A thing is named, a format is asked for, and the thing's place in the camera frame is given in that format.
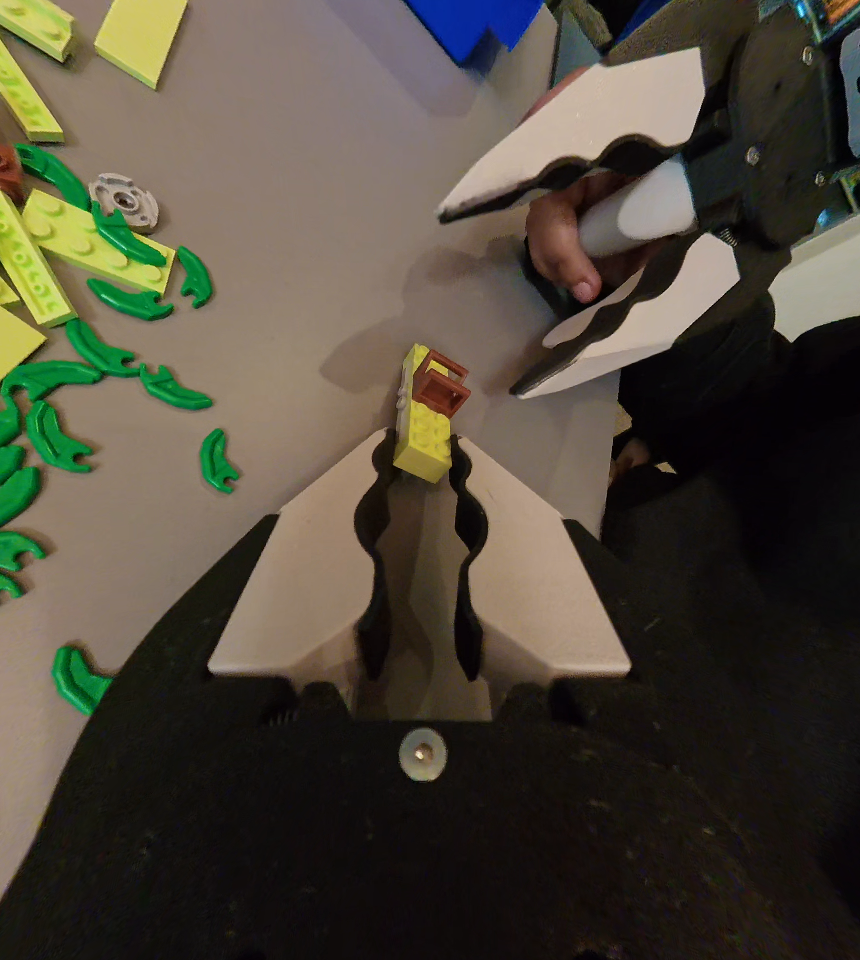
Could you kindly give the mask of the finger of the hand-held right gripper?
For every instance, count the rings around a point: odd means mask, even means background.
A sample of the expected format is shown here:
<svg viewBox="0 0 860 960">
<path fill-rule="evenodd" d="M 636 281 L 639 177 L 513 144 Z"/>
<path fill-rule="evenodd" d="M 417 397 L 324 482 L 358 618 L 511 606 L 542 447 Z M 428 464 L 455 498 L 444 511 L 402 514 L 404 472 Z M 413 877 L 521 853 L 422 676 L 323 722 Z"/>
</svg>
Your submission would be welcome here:
<svg viewBox="0 0 860 960">
<path fill-rule="evenodd" d="M 734 246 L 676 239 L 614 293 L 555 326 L 548 350 L 510 388 L 521 400 L 562 392 L 667 351 L 740 280 Z"/>
<path fill-rule="evenodd" d="M 478 159 L 437 219 L 507 210 L 597 170 L 645 174 L 690 139 L 705 90 L 698 47 L 597 63 Z"/>
</svg>

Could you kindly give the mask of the pile of toy bricks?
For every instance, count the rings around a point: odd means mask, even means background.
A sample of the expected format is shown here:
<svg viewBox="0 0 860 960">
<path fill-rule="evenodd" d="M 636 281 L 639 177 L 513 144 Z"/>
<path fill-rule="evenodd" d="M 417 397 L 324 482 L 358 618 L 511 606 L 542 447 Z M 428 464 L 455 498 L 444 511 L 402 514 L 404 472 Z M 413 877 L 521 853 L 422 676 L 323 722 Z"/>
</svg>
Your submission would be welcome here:
<svg viewBox="0 0 860 960">
<path fill-rule="evenodd" d="M 220 73 L 206 29 L 222 2 L 124 2 L 121 52 L 154 49 L 152 90 L 80 37 L 69 14 L 3 2 L 49 46 L 23 69 L 0 34 L 0 875 L 28 848 L 81 722 L 54 692 L 53 651 L 116 650 L 176 572 L 176 516 L 194 468 L 178 426 L 140 385 L 146 345 L 187 340 L 169 314 L 176 248 L 215 224 L 202 197 L 203 102 Z"/>
</svg>

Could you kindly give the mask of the brown toy clip piece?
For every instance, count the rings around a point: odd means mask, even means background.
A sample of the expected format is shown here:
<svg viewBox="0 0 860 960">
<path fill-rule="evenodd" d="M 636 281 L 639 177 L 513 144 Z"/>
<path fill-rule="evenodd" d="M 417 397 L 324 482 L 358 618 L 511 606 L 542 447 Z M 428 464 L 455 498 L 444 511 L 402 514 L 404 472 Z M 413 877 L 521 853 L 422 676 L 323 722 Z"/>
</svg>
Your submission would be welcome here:
<svg viewBox="0 0 860 960">
<path fill-rule="evenodd" d="M 451 419 L 471 396 L 459 380 L 434 368 L 414 376 L 412 400 L 436 414 Z"/>
<path fill-rule="evenodd" d="M 429 349 L 417 368 L 417 373 L 419 375 L 437 373 L 463 384 L 468 375 L 468 370 L 438 351 Z"/>
</svg>

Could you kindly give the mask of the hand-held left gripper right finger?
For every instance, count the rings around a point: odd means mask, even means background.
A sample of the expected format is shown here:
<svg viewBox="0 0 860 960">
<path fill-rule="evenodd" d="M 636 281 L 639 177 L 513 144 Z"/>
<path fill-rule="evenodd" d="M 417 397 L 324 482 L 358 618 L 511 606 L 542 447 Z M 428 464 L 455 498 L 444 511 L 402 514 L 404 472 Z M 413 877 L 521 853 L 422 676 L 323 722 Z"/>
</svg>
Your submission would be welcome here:
<svg viewBox="0 0 860 960">
<path fill-rule="evenodd" d="M 453 635 L 495 719 L 513 689 L 622 681 L 632 664 L 571 525 L 469 438 L 452 440 L 460 561 Z"/>
</svg>

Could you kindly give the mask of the person's right hand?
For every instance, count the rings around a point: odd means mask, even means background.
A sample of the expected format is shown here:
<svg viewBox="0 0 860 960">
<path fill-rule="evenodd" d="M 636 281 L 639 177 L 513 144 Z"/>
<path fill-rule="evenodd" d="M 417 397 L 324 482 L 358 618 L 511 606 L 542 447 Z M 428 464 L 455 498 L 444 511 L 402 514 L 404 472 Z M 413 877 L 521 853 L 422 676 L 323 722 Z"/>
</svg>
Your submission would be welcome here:
<svg viewBox="0 0 860 960">
<path fill-rule="evenodd" d="M 596 260 L 586 254 L 580 243 L 580 217 L 630 182 L 629 176 L 598 172 L 530 205 L 526 230 L 535 269 L 545 280 L 567 289 L 581 304 L 591 304 L 603 289 L 621 286 L 668 242 L 659 238 Z"/>
</svg>

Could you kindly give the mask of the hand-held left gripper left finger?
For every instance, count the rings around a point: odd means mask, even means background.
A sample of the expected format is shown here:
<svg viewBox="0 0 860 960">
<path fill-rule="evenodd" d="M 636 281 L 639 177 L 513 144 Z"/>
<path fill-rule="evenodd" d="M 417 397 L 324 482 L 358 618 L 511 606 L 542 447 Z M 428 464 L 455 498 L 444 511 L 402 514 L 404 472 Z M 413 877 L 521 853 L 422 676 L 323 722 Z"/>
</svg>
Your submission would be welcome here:
<svg viewBox="0 0 860 960">
<path fill-rule="evenodd" d="M 328 683 L 355 710 L 390 641 L 378 541 L 395 440 L 376 431 L 280 509 L 209 659 L 213 675 L 283 678 L 296 692 Z"/>
</svg>

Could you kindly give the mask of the yellow and brown lego assembly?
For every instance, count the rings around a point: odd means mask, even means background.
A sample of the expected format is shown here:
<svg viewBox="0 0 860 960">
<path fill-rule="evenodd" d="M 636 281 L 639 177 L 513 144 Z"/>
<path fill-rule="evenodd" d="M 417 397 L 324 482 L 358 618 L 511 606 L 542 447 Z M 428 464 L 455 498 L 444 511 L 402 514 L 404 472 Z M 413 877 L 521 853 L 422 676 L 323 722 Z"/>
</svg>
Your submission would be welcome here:
<svg viewBox="0 0 860 960">
<path fill-rule="evenodd" d="M 396 442 L 393 464 L 431 484 L 451 468 L 449 419 L 412 397 L 413 375 L 431 351 L 415 343 L 402 366 L 396 399 Z"/>
</svg>

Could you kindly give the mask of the person's black clothing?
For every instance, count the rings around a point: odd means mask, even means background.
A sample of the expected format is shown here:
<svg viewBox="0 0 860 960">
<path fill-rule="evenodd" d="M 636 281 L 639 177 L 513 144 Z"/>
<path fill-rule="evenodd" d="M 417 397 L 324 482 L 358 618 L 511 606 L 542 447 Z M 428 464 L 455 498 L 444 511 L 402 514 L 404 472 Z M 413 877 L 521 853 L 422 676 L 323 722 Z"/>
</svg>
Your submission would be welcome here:
<svg viewBox="0 0 860 960">
<path fill-rule="evenodd" d="M 755 344 L 757 378 L 661 410 L 610 488 L 605 546 L 708 654 L 860 927 L 860 317 Z"/>
</svg>

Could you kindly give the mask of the blue labelled plastic bin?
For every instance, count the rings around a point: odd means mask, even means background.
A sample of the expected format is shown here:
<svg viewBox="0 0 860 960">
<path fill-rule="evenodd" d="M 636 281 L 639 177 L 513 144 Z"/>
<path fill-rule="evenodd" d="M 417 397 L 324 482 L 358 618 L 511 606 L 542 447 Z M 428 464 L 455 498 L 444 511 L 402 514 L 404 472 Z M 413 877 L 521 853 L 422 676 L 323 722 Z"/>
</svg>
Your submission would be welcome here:
<svg viewBox="0 0 860 960">
<path fill-rule="evenodd" d="M 543 1 L 406 1 L 454 64 L 467 65 L 482 42 L 513 51 Z"/>
</svg>

